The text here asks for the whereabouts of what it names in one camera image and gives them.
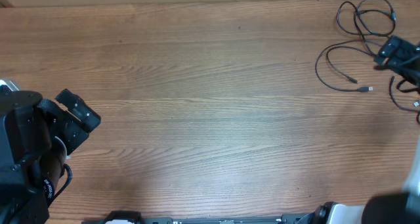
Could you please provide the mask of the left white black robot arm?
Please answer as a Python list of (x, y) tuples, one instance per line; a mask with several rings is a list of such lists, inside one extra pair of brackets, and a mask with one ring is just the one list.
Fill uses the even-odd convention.
[(51, 101), (1, 80), (1, 222), (45, 223), (72, 181), (66, 163), (101, 123), (65, 89)]

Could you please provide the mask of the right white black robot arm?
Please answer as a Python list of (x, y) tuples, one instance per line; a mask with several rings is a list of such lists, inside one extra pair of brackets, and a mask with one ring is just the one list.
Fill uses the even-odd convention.
[[(376, 70), (391, 70), (402, 77), (397, 84), (391, 78), (390, 98), (399, 109), (416, 113), (419, 121), (419, 111), (400, 106), (393, 95), (394, 89), (401, 93), (419, 92), (419, 45), (393, 35), (380, 48), (374, 62), (378, 63)], [(362, 223), (419, 223), (419, 148), (402, 191), (372, 197), (363, 210)]]

